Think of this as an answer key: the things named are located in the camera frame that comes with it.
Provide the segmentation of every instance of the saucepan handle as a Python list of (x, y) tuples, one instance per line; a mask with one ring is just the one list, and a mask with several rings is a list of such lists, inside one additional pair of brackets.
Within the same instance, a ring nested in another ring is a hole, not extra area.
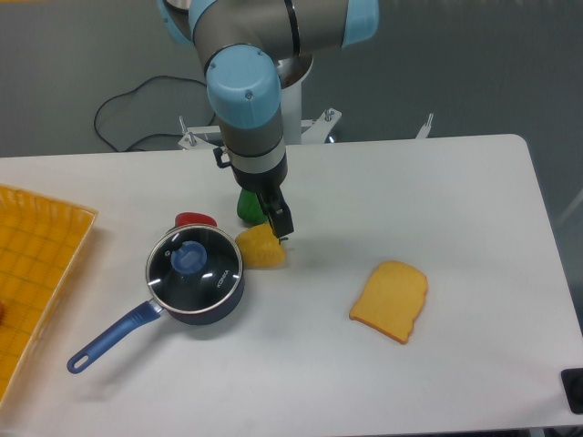
[(99, 337), (91, 341), (85, 348), (73, 355), (66, 364), (71, 373), (80, 373), (89, 367), (101, 355), (109, 351), (131, 331), (160, 317), (163, 311), (154, 300), (144, 302), (134, 308), (124, 317), (116, 321)]

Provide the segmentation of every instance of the orange plastic tray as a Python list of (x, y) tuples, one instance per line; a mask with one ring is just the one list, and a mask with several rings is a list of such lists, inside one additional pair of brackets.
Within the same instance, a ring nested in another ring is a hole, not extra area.
[(0, 403), (97, 211), (0, 185)]

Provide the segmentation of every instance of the lid knob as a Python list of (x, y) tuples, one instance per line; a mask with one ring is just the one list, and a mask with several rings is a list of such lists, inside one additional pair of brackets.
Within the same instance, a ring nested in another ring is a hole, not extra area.
[(197, 241), (185, 241), (170, 256), (172, 268), (183, 275), (192, 275), (202, 269), (207, 262), (207, 251)]

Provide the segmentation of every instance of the yellow plastic piece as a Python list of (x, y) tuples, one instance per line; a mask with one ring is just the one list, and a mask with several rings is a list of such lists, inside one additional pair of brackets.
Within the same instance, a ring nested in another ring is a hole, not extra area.
[(399, 261), (383, 262), (350, 310), (350, 319), (405, 344), (424, 305), (428, 285), (425, 275), (415, 267)]
[(0, 185), (0, 402), (96, 215), (91, 208)]
[(248, 269), (275, 267), (285, 261), (285, 250), (269, 223), (247, 229), (235, 239)]

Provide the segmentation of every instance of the white table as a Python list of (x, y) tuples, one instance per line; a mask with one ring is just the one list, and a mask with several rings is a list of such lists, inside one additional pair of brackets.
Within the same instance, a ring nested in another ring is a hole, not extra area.
[[(236, 236), (208, 150), (0, 159), (0, 182), (100, 211), (0, 430), (25, 436), (331, 436), (571, 425), (559, 373), (583, 341), (519, 137), (289, 147), (285, 268), (250, 270), (207, 327), (170, 316), (79, 375), (66, 361), (148, 299), (149, 251), (183, 210)], [(407, 345), (348, 311), (399, 259), (430, 288)]]

